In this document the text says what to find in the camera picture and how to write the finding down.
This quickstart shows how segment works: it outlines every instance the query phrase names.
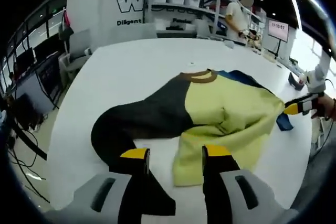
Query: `chair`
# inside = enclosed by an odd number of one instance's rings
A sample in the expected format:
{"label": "chair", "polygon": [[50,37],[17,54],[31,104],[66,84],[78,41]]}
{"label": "chair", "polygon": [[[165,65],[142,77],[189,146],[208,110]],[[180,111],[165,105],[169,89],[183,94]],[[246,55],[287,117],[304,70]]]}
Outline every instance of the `chair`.
{"label": "chair", "polygon": [[85,62],[92,55],[90,50],[91,35],[90,30],[83,30],[72,34],[69,39],[69,53],[62,55],[58,59],[59,70],[63,87],[69,80],[76,77],[77,72],[84,66]]}
{"label": "chair", "polygon": [[139,39],[155,39],[158,37],[154,23],[115,26],[103,31],[102,34],[103,38],[100,46]]}

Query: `desk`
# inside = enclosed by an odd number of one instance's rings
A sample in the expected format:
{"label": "desk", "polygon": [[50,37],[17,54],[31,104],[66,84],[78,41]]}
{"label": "desk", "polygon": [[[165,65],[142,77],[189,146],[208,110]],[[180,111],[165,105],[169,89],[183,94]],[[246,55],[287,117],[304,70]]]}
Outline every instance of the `desk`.
{"label": "desk", "polygon": [[[108,171],[90,140],[93,124],[104,111],[143,100],[181,71],[205,68],[241,70],[284,101],[307,92],[290,86],[288,69],[248,48],[230,49],[218,41],[162,38],[99,48],[72,83],[54,124],[47,160],[51,205],[56,209],[66,206],[78,187]],[[281,132],[275,124],[255,170],[285,208],[291,206],[300,189],[311,143],[310,116],[295,115],[290,120],[295,127],[292,131]],[[135,141],[137,147],[151,149],[150,169],[176,200],[176,216],[143,216],[143,223],[206,223],[202,187],[173,187],[172,162],[178,139]]]}
{"label": "desk", "polygon": [[[36,73],[39,75],[52,64],[55,64],[55,62],[58,65],[57,59],[60,55],[60,52],[56,52],[48,56],[44,61],[34,64],[25,74],[21,75],[16,85],[11,90],[13,98],[19,98],[21,95],[27,94],[31,101],[31,104],[38,113],[47,114],[52,111],[54,109],[54,105],[41,90],[41,86],[36,77]],[[60,88],[54,88],[50,94],[50,96],[54,100],[54,103],[57,103],[59,95]]]}

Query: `computer screen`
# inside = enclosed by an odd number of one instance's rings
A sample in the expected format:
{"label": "computer screen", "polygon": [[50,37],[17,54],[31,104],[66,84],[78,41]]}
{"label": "computer screen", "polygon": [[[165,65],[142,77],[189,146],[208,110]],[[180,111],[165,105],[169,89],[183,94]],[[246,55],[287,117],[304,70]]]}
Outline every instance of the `computer screen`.
{"label": "computer screen", "polygon": [[37,62],[41,62],[55,52],[65,52],[64,42],[55,34],[36,46],[34,51]]}
{"label": "computer screen", "polygon": [[288,24],[270,19],[268,22],[268,34],[277,39],[283,40],[284,42],[287,42]]}
{"label": "computer screen", "polygon": [[24,53],[20,54],[16,57],[16,64],[17,64],[17,75],[21,75],[27,71],[27,69],[34,64],[34,54],[33,49],[29,48]]}

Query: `shirt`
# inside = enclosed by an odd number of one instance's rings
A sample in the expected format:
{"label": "shirt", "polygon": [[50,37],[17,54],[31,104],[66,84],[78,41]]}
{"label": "shirt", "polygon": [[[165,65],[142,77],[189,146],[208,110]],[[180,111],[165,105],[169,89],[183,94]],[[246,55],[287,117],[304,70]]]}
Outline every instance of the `shirt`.
{"label": "shirt", "polygon": [[92,128],[92,146],[117,172],[120,155],[136,148],[133,139],[180,136],[175,186],[202,184],[202,147],[208,144],[226,147],[240,168],[253,170],[285,105],[239,76],[244,82],[213,70],[181,73],[146,99],[103,113]]}
{"label": "shirt", "polygon": [[[226,9],[226,15],[232,16],[232,21],[236,25],[236,27],[239,29],[239,31],[248,29],[247,17],[243,13],[242,8],[238,2],[231,2],[228,4],[227,9]],[[227,38],[246,44],[246,40],[240,38],[238,36],[238,33],[232,30],[230,26],[228,26],[227,28]]]}

